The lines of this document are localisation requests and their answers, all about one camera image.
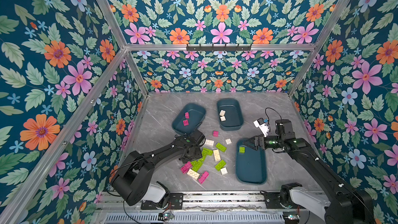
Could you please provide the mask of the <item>green long brick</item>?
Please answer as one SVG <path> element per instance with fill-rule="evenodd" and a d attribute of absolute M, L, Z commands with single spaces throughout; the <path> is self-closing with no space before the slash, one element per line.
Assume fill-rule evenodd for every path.
<path fill-rule="evenodd" d="M 223 169 L 226 166 L 226 162 L 224 160 L 220 160 L 216 165 L 215 165 L 215 169 L 217 171 L 221 171 L 221 169 Z"/>
<path fill-rule="evenodd" d="M 217 144 L 216 144 L 216 148 L 217 148 L 218 150 L 220 150 L 221 152 L 226 152 L 226 151 L 227 151 L 227 147 L 225 147 L 224 145 L 222 145 L 222 144 L 220 144 L 220 143 L 217 143 Z"/>
<path fill-rule="evenodd" d="M 207 149 L 203 149 L 202 150 L 202 157 L 201 157 L 201 159 L 199 159 L 199 162 L 200 163 L 204 163 L 204 161 L 205 161 L 207 156 L 208 156 L 208 150 Z"/>
<path fill-rule="evenodd" d="M 191 161 L 191 165 L 192 165 L 191 169 L 193 171 L 195 171 L 195 172 L 198 172 L 199 169 L 202 167 L 203 162 L 201 162 L 201 161 Z"/>

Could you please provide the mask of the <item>pink long brick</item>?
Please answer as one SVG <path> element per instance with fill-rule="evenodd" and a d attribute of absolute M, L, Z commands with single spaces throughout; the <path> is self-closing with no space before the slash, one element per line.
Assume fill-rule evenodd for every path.
<path fill-rule="evenodd" d="M 181 172 L 182 172 L 183 174 L 187 174 L 191 168 L 192 168 L 192 163 L 189 161 L 189 162 L 187 162 L 184 166 L 182 166 L 182 167 L 180 168 L 180 170 L 181 170 Z"/>
<path fill-rule="evenodd" d="M 198 178 L 198 182 L 200 184 L 203 184 L 207 178 L 209 177 L 209 173 L 207 171 L 205 171 L 199 178 Z"/>

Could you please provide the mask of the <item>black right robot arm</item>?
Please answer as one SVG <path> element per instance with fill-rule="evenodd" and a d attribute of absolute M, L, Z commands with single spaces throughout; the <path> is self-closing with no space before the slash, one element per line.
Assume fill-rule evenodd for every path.
<path fill-rule="evenodd" d="M 356 190 L 326 165 L 310 143 L 296 138 L 288 119 L 276 120 L 276 134 L 269 135 L 269 122 L 263 118 L 254 121 L 260 135 L 244 141 L 253 150 L 275 149 L 287 153 L 318 183 L 325 196 L 305 189 L 299 183 L 282 185 L 277 194 L 281 206 L 302 206 L 327 224 L 374 224 L 373 199 L 364 190 Z"/>

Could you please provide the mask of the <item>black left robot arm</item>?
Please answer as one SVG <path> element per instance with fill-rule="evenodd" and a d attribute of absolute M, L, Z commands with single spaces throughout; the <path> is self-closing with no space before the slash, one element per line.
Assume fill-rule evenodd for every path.
<path fill-rule="evenodd" d="M 204 142 L 205 135 L 194 130 L 190 135 L 176 136 L 170 144 L 157 150 L 133 151 L 118 170 L 111 173 L 110 184 L 129 206 L 149 201 L 164 208 L 169 203 L 170 191 L 161 182 L 151 183 L 154 172 L 175 159 L 183 164 L 201 159 Z"/>

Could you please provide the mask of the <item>white long brick top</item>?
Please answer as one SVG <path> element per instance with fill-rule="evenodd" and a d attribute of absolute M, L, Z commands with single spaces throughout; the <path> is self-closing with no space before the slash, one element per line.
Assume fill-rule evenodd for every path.
<path fill-rule="evenodd" d="M 214 141 L 213 141 L 213 140 L 208 140 L 208 139 L 206 139 L 205 145 L 213 146 L 213 145 L 214 145 Z"/>

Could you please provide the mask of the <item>white long brick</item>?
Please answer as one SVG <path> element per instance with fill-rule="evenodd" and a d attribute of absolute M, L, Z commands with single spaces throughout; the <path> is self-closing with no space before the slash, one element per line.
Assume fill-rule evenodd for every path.
<path fill-rule="evenodd" d="M 195 180 L 198 180 L 200 177 L 200 174 L 192 169 L 189 169 L 187 172 L 187 175 Z"/>
<path fill-rule="evenodd" d="M 206 139 L 205 145 L 213 146 L 213 145 L 214 145 L 214 141 L 213 141 L 213 140 L 208 140 L 208 139 Z"/>

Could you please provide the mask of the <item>green flat brick centre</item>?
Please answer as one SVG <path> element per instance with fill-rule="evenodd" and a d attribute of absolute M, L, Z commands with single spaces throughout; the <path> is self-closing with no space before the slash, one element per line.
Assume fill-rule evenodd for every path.
<path fill-rule="evenodd" d="M 213 151 L 207 148 L 203 148 L 203 152 L 207 155 L 207 156 L 212 156 L 213 155 Z"/>

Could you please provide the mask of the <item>right teal bin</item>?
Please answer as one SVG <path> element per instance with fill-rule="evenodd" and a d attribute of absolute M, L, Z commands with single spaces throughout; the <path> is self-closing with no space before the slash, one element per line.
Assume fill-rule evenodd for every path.
<path fill-rule="evenodd" d="M 241 139 L 236 144 L 235 175 L 244 184 L 263 185 L 267 181 L 266 153 L 247 148 Z M 245 147 L 245 153 L 239 153 L 239 148 Z"/>

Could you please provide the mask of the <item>teal bin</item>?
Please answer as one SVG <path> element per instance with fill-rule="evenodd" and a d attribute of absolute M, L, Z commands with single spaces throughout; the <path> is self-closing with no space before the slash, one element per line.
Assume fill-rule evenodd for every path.
<path fill-rule="evenodd" d="M 217 111 L 220 113 L 221 110 L 226 111 L 226 121 L 221 121 L 219 116 L 220 128 L 223 131 L 237 131 L 244 124 L 243 114 L 239 101 L 233 98 L 220 99 L 217 102 Z"/>
<path fill-rule="evenodd" d="M 244 184 L 263 185 L 267 181 L 266 153 L 247 148 L 241 139 L 236 144 L 235 175 Z M 245 153 L 239 153 L 239 148 L 245 147 Z"/>
<path fill-rule="evenodd" d="M 184 116 L 186 112 L 189 113 L 189 119 L 186 119 Z M 202 124 L 205 116 L 206 109 L 204 107 L 195 103 L 188 103 L 182 108 L 182 110 L 173 120 L 172 129 L 179 135 L 191 134 Z M 183 125 L 184 120 L 188 120 L 188 126 Z"/>

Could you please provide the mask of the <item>left teal bin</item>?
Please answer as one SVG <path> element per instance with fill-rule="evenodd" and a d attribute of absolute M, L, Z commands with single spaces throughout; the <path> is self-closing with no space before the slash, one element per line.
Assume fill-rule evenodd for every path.
<path fill-rule="evenodd" d="M 186 112 L 189 113 L 189 119 L 186 119 L 184 116 Z M 205 116 L 206 109 L 204 107 L 195 103 L 188 103 L 182 108 L 182 110 L 173 120 L 172 129 L 179 135 L 191 134 L 202 124 Z M 188 126 L 183 125 L 184 120 L 188 120 Z"/>

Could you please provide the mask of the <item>cream long brick centre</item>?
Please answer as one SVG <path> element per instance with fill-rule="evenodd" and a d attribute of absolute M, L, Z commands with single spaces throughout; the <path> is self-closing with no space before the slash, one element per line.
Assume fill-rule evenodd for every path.
<path fill-rule="evenodd" d="M 215 162 L 221 161 L 220 151 L 218 149 L 213 150 L 213 156 L 214 156 Z"/>

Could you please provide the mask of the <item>white long brick bottom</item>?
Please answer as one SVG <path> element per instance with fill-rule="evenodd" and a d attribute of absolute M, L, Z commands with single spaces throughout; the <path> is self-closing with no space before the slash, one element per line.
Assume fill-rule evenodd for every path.
<path fill-rule="evenodd" d="M 192 169 L 189 169 L 187 172 L 187 175 L 195 180 L 198 180 L 200 177 L 200 174 Z"/>

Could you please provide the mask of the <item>middle teal bin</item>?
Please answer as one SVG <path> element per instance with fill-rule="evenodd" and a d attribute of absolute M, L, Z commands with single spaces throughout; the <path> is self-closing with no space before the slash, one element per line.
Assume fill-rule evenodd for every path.
<path fill-rule="evenodd" d="M 226 111 L 226 121 L 221 121 L 219 116 L 220 128 L 223 131 L 237 131 L 244 124 L 243 114 L 239 101 L 233 98 L 220 99 L 217 102 L 217 111 L 220 113 L 221 110 Z"/>

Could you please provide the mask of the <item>pink long brick bottom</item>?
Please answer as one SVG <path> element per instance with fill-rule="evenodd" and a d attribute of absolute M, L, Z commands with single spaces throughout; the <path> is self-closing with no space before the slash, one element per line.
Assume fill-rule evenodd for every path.
<path fill-rule="evenodd" d="M 207 178 L 209 177 L 209 173 L 207 171 L 205 171 L 199 178 L 198 178 L 198 182 L 200 184 L 203 184 Z"/>

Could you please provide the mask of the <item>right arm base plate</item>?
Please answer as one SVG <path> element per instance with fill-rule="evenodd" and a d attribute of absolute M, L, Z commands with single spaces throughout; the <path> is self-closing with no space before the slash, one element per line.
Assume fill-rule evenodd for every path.
<path fill-rule="evenodd" d="M 264 198 L 264 202 L 267 209 L 305 209 L 301 205 L 297 205 L 290 200 L 287 196 L 280 192 L 260 191 L 260 194 Z"/>

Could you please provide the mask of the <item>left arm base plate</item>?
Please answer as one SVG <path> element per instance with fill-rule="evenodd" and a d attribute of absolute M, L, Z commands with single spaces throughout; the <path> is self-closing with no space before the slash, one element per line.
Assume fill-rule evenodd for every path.
<path fill-rule="evenodd" d="M 159 203 L 152 201 L 142 201 L 142 210 L 181 210 L 183 205 L 183 193 L 170 193 L 166 195 Z"/>

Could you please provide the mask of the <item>black bracket on rail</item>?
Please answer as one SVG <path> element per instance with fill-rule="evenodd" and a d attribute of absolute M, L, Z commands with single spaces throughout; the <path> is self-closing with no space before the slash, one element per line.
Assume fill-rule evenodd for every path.
<path fill-rule="evenodd" d="M 236 52 L 236 51 L 250 51 L 252 45 L 241 45 L 241 44 L 195 44 L 187 45 L 186 51 L 226 51 L 226 52 Z"/>

